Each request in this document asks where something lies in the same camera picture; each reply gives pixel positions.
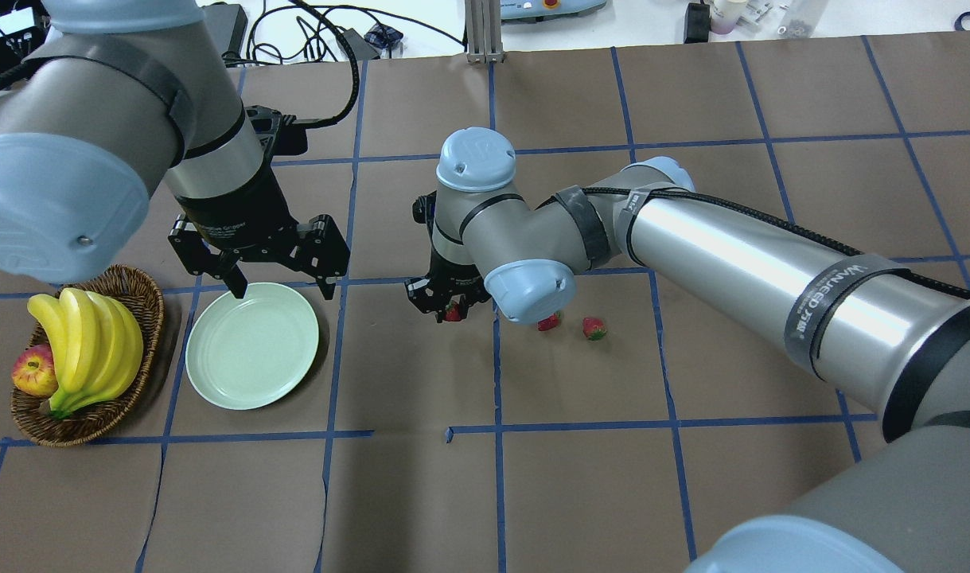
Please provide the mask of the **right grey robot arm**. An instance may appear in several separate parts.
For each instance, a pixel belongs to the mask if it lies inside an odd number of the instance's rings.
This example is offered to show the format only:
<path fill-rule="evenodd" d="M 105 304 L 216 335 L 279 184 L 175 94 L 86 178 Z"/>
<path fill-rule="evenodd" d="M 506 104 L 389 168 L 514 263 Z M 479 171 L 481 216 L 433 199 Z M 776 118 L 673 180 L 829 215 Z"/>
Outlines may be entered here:
<path fill-rule="evenodd" d="M 878 415 L 887 446 L 778 514 L 724 534 L 691 572 L 970 572 L 970 290 L 778 217 L 698 193 L 671 158 L 568 186 L 532 209 L 502 134 L 444 142 L 412 207 L 429 271 L 420 312 L 494 301 L 540 322 L 617 255 L 753 330 Z"/>

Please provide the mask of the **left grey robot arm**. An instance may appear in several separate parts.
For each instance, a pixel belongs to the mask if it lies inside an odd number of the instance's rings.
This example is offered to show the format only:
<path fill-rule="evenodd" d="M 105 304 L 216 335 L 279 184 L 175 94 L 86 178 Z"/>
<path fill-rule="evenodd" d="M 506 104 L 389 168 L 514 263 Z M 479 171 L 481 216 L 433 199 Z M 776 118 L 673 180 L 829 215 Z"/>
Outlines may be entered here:
<path fill-rule="evenodd" d="M 247 290 L 276 263 L 334 296 L 350 251 L 329 215 L 292 217 L 271 170 L 310 128 L 248 107 L 193 1 L 47 1 L 56 30 L 0 75 L 0 271 L 43 283 L 101 275 L 167 185 L 184 268 Z"/>

